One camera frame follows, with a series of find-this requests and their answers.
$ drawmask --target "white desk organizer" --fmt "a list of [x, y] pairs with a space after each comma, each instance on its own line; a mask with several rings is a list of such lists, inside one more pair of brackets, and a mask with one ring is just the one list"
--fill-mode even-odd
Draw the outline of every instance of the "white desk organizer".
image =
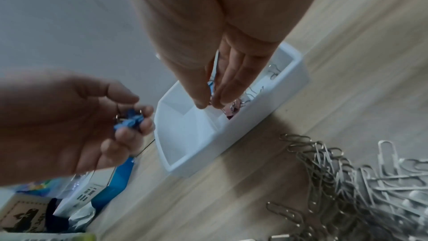
[[[269, 64], [281, 71], [274, 79]], [[211, 106], [197, 109], [179, 82], [168, 90], [155, 114], [156, 146], [168, 172], [189, 177], [202, 169], [309, 82], [301, 54], [289, 44], [269, 64], [251, 85], [258, 93], [248, 90], [251, 102], [230, 120]]]

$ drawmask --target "blue binder clip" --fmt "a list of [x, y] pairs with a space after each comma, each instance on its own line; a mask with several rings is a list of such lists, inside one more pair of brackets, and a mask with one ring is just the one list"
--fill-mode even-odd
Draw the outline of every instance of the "blue binder clip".
[[144, 120], [143, 114], [138, 114], [134, 109], [129, 109], [125, 118], [116, 115], [117, 124], [114, 126], [115, 131], [121, 127], [140, 130], [140, 123]]

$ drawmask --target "wooden table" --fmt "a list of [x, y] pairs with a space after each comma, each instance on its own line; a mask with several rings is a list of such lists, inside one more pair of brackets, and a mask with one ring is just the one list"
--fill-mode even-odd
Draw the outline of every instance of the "wooden table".
[[102, 241], [267, 240], [292, 224], [268, 200], [305, 210], [307, 177], [278, 135], [304, 133], [375, 162], [377, 142], [428, 157], [428, 0], [315, 0], [287, 37], [313, 82], [188, 179], [168, 176], [156, 145], [93, 222]]

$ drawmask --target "wood grain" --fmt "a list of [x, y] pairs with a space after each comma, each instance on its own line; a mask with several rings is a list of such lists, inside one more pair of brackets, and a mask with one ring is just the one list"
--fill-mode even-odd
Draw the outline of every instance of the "wood grain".
[[377, 141], [427, 157], [428, 0], [316, 0], [287, 37], [305, 52], [312, 84], [211, 165], [168, 176], [155, 144], [127, 189], [92, 223], [109, 240], [267, 240], [292, 229], [266, 201], [305, 211], [307, 177], [278, 135], [305, 133], [373, 163]]

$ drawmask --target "gray wall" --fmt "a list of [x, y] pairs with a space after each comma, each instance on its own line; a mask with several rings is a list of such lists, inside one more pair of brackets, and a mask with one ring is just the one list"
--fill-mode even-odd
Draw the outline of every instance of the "gray wall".
[[17, 66], [119, 79], [154, 106], [176, 81], [128, 0], [0, 0], [0, 70]]

